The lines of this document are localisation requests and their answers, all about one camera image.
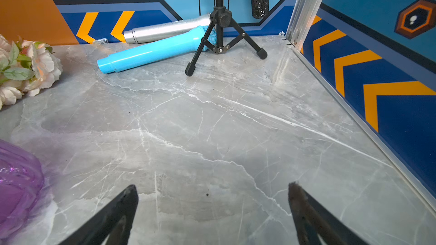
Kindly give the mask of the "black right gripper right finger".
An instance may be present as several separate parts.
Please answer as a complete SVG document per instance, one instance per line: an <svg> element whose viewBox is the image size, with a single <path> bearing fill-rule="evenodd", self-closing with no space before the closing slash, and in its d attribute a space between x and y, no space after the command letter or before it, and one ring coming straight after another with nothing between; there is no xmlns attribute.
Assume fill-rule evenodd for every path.
<svg viewBox="0 0 436 245"><path fill-rule="evenodd" d="M366 245L297 182L288 184L288 203L299 244Z"/></svg>

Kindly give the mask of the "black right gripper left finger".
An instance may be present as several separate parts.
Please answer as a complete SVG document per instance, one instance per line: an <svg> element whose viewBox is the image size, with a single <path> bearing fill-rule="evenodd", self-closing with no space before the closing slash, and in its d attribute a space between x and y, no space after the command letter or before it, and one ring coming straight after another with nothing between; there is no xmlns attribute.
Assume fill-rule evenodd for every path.
<svg viewBox="0 0 436 245"><path fill-rule="evenodd" d="M62 245L126 245L133 226L139 196L135 185L126 187Z"/></svg>

